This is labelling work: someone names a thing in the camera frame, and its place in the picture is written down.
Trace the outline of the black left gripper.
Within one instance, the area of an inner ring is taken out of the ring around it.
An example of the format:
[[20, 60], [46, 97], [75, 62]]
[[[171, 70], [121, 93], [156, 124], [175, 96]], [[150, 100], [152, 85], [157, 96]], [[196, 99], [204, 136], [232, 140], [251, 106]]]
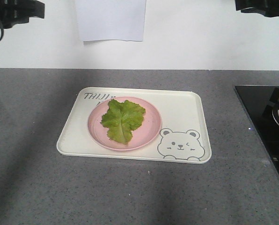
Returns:
[[38, 0], [0, 0], [0, 27], [28, 23], [32, 17], [43, 19], [45, 4]]

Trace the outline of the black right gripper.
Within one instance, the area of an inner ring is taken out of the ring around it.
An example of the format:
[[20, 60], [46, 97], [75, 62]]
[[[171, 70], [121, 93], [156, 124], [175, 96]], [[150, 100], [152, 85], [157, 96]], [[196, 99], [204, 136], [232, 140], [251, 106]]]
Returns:
[[279, 0], [235, 0], [236, 11], [257, 13], [265, 17], [279, 16]]

